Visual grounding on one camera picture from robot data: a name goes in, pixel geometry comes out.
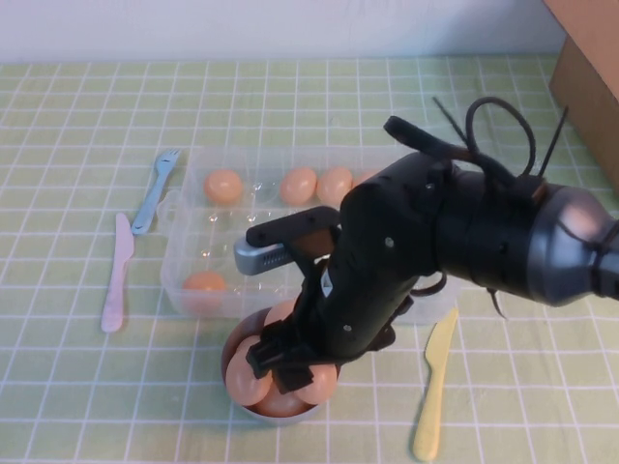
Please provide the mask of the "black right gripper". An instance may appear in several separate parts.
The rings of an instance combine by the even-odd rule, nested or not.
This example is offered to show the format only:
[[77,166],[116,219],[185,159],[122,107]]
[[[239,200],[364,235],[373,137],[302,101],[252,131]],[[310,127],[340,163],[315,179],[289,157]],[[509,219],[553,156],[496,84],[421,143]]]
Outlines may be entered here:
[[268,325],[247,352],[256,379],[275,368],[279,392],[309,386],[313,365],[343,365],[391,345],[393,321],[435,292],[416,289],[420,271],[383,233],[322,231],[284,248],[304,275],[301,295],[292,314]]

